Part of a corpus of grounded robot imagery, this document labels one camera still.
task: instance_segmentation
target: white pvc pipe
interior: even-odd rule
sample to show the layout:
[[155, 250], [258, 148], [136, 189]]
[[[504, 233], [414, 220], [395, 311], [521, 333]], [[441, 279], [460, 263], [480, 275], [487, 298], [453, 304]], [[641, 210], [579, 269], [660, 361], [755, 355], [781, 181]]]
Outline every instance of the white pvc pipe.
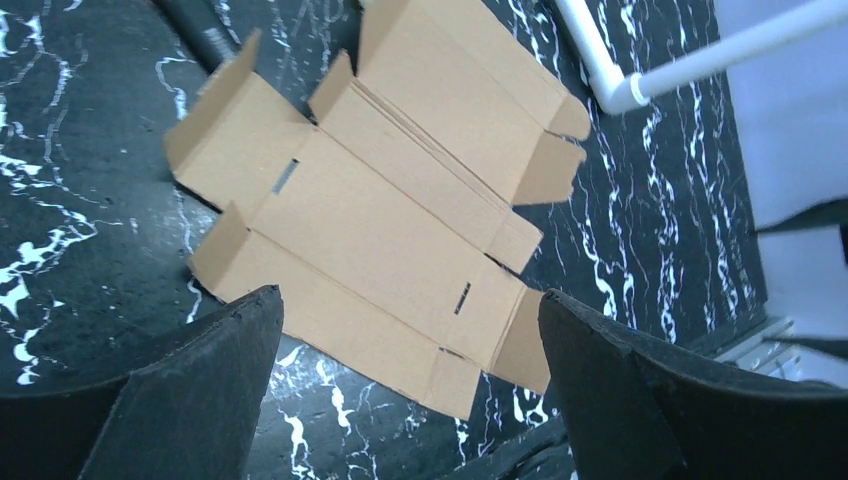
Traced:
[[812, 1], [645, 74], [625, 78], [612, 61], [586, 1], [555, 1], [588, 70], [598, 106], [612, 115], [645, 106], [653, 96], [848, 20], [848, 0]]
[[848, 0], [810, 2], [643, 73], [638, 87], [646, 97], [662, 95], [846, 20]]

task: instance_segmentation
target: flattened brown cardboard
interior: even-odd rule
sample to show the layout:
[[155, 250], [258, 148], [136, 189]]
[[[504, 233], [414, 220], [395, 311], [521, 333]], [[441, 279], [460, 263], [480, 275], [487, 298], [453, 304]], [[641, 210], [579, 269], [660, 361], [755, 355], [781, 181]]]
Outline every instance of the flattened brown cardboard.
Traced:
[[492, 259], [524, 269], [541, 233], [511, 206], [568, 198], [585, 153], [559, 135], [589, 123], [479, 0], [451, 0], [462, 23], [445, 1], [375, 2], [357, 75], [342, 52], [310, 99], [318, 126], [253, 73], [251, 36], [165, 150], [224, 210], [189, 261], [209, 291], [278, 283], [287, 334], [467, 418], [481, 370], [547, 386], [541, 294]]

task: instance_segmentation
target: black marble surface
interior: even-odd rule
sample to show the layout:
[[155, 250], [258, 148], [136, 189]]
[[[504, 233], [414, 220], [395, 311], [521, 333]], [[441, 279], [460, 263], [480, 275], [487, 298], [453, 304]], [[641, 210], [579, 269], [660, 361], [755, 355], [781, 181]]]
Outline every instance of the black marble surface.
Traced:
[[[603, 116], [543, 2], [486, 4], [586, 101], [594, 126], [571, 201], [519, 210], [545, 232], [528, 284], [677, 343], [761, 305], [724, 76]], [[625, 72], [718, 38], [710, 2], [589, 4]], [[301, 108], [336, 52], [356, 47], [360, 17], [345, 0], [216, 8], [240, 38], [265, 32], [258, 71]], [[216, 214], [174, 186], [161, 147], [203, 81], [147, 1], [0, 0], [0, 388], [218, 308], [184, 264]], [[550, 403], [484, 376], [463, 422], [284, 339], [250, 478], [435, 478], [553, 418]]]

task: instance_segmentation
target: cardboard box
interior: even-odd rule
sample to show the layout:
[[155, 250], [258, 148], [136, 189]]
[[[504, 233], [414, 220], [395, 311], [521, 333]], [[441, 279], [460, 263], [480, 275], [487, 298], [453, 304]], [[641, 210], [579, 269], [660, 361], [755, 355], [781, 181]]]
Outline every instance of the cardboard box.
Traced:
[[375, 2], [356, 76], [342, 52], [310, 99], [317, 126], [253, 72], [258, 43], [165, 139], [177, 181], [224, 210], [200, 282], [224, 301], [279, 284], [285, 333], [448, 415], [468, 418], [481, 370], [543, 392], [541, 293], [500, 265], [541, 240], [512, 205], [568, 198], [582, 104], [479, 0]]

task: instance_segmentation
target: black tube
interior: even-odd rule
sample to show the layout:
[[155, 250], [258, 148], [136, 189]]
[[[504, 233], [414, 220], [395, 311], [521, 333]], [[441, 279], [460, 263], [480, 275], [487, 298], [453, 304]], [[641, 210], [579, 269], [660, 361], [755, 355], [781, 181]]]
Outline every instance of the black tube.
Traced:
[[207, 73], [238, 55], [238, 43], [205, 0], [152, 1]]

